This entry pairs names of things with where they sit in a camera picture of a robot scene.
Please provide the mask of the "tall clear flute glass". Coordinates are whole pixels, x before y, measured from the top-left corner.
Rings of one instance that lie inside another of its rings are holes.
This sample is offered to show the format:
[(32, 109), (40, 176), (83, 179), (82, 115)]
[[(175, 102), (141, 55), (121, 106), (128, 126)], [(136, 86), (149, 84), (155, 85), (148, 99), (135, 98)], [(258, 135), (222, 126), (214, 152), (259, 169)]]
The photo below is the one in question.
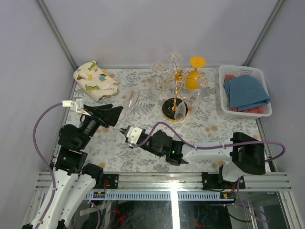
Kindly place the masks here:
[(184, 101), (181, 101), (176, 108), (174, 119), (179, 122), (185, 119), (186, 116), (186, 105)]

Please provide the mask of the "plain clear flute glass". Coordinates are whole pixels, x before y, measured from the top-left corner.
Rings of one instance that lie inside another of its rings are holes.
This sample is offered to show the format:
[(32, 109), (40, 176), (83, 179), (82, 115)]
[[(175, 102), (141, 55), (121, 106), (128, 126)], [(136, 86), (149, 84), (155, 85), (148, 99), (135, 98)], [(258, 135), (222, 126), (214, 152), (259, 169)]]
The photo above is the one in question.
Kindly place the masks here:
[(127, 119), (131, 115), (131, 112), (136, 106), (136, 103), (139, 99), (139, 95), (140, 90), (135, 87), (131, 87), (127, 90), (127, 92), (125, 93), (123, 110), (120, 117), (121, 121)]

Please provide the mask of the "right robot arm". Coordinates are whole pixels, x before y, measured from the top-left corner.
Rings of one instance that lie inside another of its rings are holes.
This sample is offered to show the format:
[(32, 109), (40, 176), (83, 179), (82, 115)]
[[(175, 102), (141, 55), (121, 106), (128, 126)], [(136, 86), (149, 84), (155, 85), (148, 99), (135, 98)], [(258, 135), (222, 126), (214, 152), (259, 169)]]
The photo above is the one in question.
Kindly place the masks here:
[(173, 166), (189, 164), (203, 160), (222, 160), (225, 162), (219, 169), (218, 185), (228, 188), (244, 175), (265, 174), (264, 145), (256, 139), (235, 132), (232, 138), (222, 142), (209, 142), (191, 146), (183, 141), (174, 140), (159, 130), (152, 135), (138, 127), (128, 126), (120, 132), (124, 135), (130, 148), (140, 147)]

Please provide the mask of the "gold wine glass rack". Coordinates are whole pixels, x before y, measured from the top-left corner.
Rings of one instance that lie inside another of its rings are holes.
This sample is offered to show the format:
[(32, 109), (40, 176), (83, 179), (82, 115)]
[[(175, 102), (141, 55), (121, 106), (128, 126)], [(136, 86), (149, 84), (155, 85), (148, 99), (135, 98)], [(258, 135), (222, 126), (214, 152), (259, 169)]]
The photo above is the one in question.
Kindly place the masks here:
[[(186, 80), (186, 73), (188, 70), (183, 70), (182, 68), (178, 68), (175, 73), (170, 74), (168, 70), (166, 70), (161, 64), (155, 63), (152, 65), (151, 70), (155, 73), (158, 72), (166, 72), (168, 73), (172, 78), (167, 81), (167, 85), (171, 82), (175, 82), (175, 90), (174, 90), (174, 97), (167, 99), (162, 104), (162, 114), (163, 116), (168, 119), (171, 122), (177, 122), (174, 119), (174, 114), (176, 111), (177, 106), (181, 101), (184, 101), (187, 97), (181, 95), (181, 90), (186, 89), (186, 87), (183, 86)], [(188, 114), (188, 106), (186, 105), (186, 116)]]

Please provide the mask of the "short clear wine glass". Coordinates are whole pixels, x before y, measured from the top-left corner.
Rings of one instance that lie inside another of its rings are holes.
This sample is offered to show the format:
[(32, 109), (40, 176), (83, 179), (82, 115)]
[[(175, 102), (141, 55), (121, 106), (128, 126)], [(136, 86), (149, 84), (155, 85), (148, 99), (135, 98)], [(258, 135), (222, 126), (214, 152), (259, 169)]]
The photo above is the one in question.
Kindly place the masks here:
[(181, 55), (176, 52), (170, 52), (167, 54), (167, 59), (172, 63), (171, 69), (169, 70), (170, 74), (173, 74), (178, 69), (178, 62), (181, 60)]

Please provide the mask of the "yellow plastic goblet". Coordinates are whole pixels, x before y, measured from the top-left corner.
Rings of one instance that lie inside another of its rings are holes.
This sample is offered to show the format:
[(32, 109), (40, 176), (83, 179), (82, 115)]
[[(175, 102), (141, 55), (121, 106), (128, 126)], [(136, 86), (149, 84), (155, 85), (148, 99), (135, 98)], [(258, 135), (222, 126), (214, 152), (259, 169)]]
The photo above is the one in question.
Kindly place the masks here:
[(186, 76), (185, 87), (194, 91), (200, 88), (200, 81), (205, 79), (205, 76), (202, 76), (198, 71), (199, 68), (203, 68), (206, 65), (206, 61), (203, 57), (195, 56), (190, 59), (190, 66), (194, 68), (194, 70), (190, 71)]

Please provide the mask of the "slim clear champagne flute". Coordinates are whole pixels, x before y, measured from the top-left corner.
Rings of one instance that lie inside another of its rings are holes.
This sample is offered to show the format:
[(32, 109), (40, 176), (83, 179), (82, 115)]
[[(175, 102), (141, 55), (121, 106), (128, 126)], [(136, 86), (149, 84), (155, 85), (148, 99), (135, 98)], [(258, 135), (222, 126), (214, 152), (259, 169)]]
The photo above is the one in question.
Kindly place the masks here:
[(157, 95), (162, 94), (167, 89), (167, 75), (162, 72), (158, 72), (155, 78), (155, 89)]

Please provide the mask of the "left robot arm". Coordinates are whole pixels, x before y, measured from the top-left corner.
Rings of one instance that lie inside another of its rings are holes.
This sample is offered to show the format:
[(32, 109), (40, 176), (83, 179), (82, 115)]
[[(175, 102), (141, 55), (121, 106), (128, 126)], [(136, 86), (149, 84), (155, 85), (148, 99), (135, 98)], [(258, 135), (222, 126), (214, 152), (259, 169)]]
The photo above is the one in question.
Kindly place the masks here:
[(82, 99), (60, 103), (81, 114), (80, 126), (65, 125), (59, 131), (60, 151), (50, 169), (52, 184), (37, 215), (24, 229), (66, 229), (86, 194), (104, 184), (103, 168), (85, 164), (85, 147), (100, 126), (114, 127), (123, 110), (112, 104), (84, 105)]

